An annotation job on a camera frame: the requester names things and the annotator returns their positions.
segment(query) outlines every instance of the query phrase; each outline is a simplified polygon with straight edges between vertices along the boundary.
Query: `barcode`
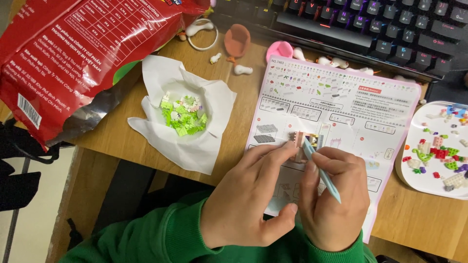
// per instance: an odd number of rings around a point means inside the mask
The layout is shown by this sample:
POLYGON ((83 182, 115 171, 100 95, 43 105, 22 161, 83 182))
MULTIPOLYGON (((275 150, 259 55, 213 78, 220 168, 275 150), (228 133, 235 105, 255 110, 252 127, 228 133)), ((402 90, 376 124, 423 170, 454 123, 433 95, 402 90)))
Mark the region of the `barcode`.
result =
POLYGON ((18 93, 18 107, 24 112, 26 117, 34 124, 36 129, 39 130, 42 117, 37 113, 31 103, 28 102, 21 94, 18 93))

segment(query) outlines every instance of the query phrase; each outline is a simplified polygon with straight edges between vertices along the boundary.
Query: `green sweatshirt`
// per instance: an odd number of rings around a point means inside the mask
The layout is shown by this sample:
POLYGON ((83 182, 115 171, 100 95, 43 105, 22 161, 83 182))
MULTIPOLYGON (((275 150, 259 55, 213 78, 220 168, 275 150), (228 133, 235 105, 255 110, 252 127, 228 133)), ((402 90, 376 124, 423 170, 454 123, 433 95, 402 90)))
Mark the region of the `green sweatshirt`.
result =
POLYGON ((207 196, 209 193, 186 196, 142 218, 112 224, 71 249, 59 262, 377 263, 362 243, 362 231, 348 250, 326 252, 316 248, 298 224, 269 247, 209 249, 199 227, 207 196))

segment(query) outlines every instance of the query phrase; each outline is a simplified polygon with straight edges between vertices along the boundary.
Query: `hand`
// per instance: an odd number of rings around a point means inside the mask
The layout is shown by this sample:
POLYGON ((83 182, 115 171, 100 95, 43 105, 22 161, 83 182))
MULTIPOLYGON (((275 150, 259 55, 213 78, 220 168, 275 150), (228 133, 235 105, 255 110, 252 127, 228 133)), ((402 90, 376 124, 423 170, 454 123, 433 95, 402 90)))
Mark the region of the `hand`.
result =
POLYGON ((256 146, 224 176, 201 211, 200 231, 207 247, 266 247, 294 228, 296 204, 286 205, 268 221, 263 220, 263 212, 280 166, 297 151, 291 141, 283 147, 256 146))
POLYGON ((312 154, 300 182, 299 209, 304 231, 316 247, 329 252, 349 248, 359 236, 369 204, 362 158, 330 147, 312 154), (318 196, 317 167, 330 174, 341 204, 328 189, 318 196))

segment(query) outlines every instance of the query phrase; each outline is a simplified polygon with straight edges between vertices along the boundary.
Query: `white ring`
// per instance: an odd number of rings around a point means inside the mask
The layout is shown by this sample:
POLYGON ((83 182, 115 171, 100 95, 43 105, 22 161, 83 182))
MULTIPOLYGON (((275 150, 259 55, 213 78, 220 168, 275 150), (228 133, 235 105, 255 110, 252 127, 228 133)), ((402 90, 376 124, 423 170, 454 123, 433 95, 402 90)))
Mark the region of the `white ring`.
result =
MULTIPOLYGON (((209 20, 209 19, 207 19, 207 18, 200 18, 200 19, 195 20, 195 21, 193 22, 193 24, 197 24, 198 22, 201 22, 201 21, 211 22, 211 20, 209 20)), ((198 50, 198 51, 206 51, 206 50, 208 50, 208 49, 214 47, 214 45, 215 45, 216 42, 218 41, 219 32, 218 32, 218 27, 216 27, 215 24, 213 24, 213 26, 214 26, 214 29, 216 29, 216 38, 214 39, 214 42, 213 42, 213 44, 211 44, 211 46, 205 47, 205 48, 196 47, 196 46, 192 43, 192 41, 190 40, 190 37, 187 36, 187 40, 189 41, 190 45, 191 45, 194 49, 196 49, 196 50, 198 50)))

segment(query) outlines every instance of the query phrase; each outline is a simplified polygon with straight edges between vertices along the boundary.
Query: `instruction sheet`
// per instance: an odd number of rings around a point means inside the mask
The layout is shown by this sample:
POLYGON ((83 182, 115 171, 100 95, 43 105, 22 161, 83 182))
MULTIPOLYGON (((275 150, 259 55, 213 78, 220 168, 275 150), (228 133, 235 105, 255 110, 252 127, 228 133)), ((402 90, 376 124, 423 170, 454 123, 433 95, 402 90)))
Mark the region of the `instruction sheet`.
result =
MULTIPOLYGON (((363 158, 371 199, 362 227, 367 243, 420 95, 418 84, 271 56, 246 151, 261 144, 282 144, 302 131, 322 135, 322 146, 363 158)), ((266 214, 277 216, 287 203, 298 202, 304 167, 292 161, 281 166, 266 214)), ((321 181, 319 193, 323 190, 321 181)))

